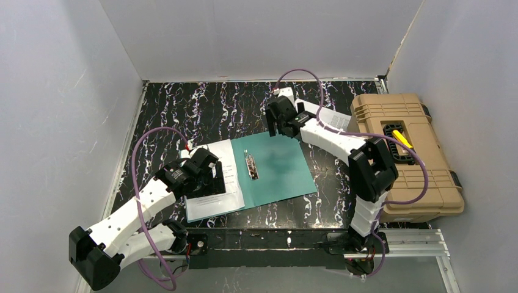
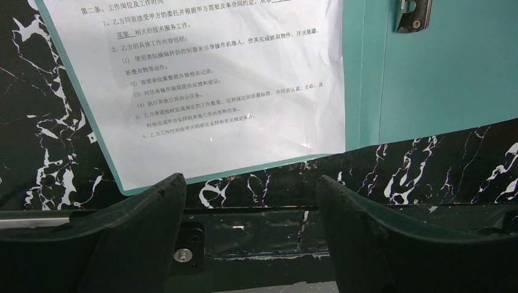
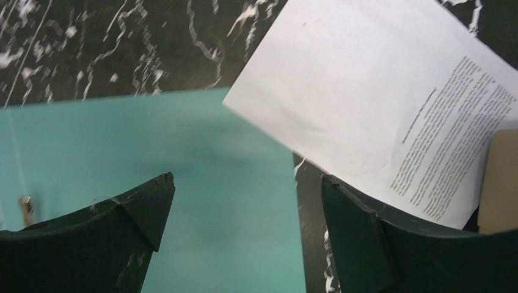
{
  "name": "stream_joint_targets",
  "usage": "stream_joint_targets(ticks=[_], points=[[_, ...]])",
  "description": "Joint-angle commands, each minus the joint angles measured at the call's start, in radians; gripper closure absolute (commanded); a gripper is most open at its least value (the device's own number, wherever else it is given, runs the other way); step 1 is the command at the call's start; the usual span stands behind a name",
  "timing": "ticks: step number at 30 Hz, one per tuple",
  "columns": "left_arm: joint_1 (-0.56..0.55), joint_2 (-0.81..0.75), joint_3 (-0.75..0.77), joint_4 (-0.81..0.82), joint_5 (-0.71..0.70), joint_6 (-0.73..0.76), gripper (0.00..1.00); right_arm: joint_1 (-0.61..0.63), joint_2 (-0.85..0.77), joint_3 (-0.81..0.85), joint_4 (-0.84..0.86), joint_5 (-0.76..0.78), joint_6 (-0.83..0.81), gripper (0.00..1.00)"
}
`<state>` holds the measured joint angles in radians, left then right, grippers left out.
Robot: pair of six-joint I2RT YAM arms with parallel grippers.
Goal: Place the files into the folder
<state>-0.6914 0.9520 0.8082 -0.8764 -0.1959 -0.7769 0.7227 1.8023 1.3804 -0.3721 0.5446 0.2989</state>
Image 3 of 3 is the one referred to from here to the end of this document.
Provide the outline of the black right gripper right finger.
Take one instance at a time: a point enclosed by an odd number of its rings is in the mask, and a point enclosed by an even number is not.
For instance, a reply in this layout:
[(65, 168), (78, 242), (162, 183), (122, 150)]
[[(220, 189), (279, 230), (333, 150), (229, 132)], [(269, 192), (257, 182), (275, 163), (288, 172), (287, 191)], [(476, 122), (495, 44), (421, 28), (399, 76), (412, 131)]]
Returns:
[(516, 292), (517, 231), (423, 220), (332, 175), (321, 197), (343, 292)]

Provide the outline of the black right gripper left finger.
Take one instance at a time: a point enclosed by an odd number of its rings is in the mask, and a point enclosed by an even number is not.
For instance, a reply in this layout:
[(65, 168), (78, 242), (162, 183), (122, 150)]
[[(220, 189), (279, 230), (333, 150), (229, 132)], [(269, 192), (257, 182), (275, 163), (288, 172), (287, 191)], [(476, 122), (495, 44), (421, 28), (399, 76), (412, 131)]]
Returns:
[(140, 292), (175, 185), (159, 175), (88, 208), (1, 232), (2, 292)]

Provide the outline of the teal paper folder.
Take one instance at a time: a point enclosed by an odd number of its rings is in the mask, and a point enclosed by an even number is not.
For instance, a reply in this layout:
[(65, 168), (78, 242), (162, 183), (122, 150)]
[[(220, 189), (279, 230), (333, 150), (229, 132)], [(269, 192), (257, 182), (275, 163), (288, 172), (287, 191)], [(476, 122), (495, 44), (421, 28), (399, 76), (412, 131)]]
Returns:
[(171, 172), (176, 192), (144, 292), (304, 292), (291, 151), (222, 105), (227, 89), (1, 111), (1, 222), (23, 226)]

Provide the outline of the white printed paper stack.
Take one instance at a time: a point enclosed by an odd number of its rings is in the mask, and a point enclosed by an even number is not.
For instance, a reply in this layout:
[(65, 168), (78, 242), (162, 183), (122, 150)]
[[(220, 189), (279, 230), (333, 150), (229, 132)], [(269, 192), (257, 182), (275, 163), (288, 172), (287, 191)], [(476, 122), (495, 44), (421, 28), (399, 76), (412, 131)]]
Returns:
[(517, 71), (437, 1), (288, 1), (224, 105), (357, 190), (462, 228)]

